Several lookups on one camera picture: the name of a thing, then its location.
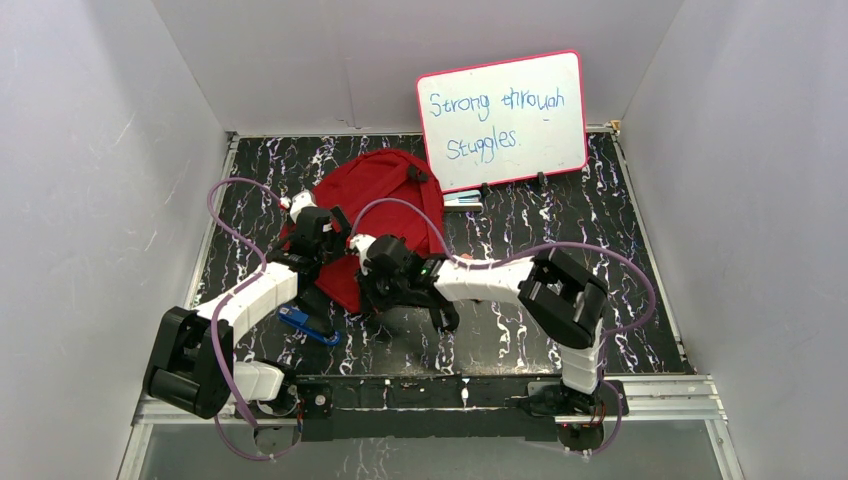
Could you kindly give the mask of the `red student backpack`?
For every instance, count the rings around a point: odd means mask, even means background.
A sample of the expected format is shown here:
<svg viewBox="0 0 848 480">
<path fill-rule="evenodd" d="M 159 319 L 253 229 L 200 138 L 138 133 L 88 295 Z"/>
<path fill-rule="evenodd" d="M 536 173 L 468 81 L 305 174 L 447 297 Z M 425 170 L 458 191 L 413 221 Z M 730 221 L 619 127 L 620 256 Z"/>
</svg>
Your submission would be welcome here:
<svg viewBox="0 0 848 480">
<path fill-rule="evenodd" d="M 422 256 L 445 254 L 440 238 L 443 227 L 443 192 L 429 165 L 397 149 L 362 154 L 337 168 L 311 191 L 316 206 L 339 206 L 356 234 L 393 235 Z M 355 274 L 359 261 L 348 249 L 340 259 L 325 265 L 314 282 L 320 290 L 324 312 L 336 302 L 349 313 L 369 313 L 360 306 Z"/>
</svg>

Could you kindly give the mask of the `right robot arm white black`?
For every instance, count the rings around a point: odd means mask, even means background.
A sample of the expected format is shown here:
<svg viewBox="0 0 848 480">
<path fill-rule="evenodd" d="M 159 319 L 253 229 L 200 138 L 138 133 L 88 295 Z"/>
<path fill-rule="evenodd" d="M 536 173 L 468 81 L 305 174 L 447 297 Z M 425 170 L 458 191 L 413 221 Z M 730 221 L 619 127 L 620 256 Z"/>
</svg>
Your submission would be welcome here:
<svg viewBox="0 0 848 480">
<path fill-rule="evenodd" d="M 562 362 L 558 383 L 534 382 L 520 408 L 535 416 L 596 415 L 603 399 L 599 356 L 608 301 L 605 284 L 564 250 L 536 250 L 505 261 L 422 256 L 393 235 L 354 236 L 348 244 L 362 308 L 428 310 L 434 328 L 455 331 L 458 301 L 519 305 L 557 344 Z"/>
</svg>

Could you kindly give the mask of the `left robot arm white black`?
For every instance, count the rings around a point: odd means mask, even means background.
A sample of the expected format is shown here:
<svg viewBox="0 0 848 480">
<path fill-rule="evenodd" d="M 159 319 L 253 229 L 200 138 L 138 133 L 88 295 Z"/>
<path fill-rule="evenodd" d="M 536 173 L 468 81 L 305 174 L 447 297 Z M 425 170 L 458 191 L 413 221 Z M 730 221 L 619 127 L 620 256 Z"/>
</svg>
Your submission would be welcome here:
<svg viewBox="0 0 848 480">
<path fill-rule="evenodd" d="M 339 331 L 319 318 L 314 282 L 344 252 L 351 226 L 340 208 L 308 203 L 292 208 L 290 227 L 236 286 L 192 309 L 176 306 L 163 314 L 143 381 L 147 395 L 202 419 L 231 405 L 253 422 L 255 401 L 275 416 L 294 411 L 299 391 L 284 367 L 238 361 L 234 349 L 269 315 L 325 345 L 339 342 Z"/>
</svg>

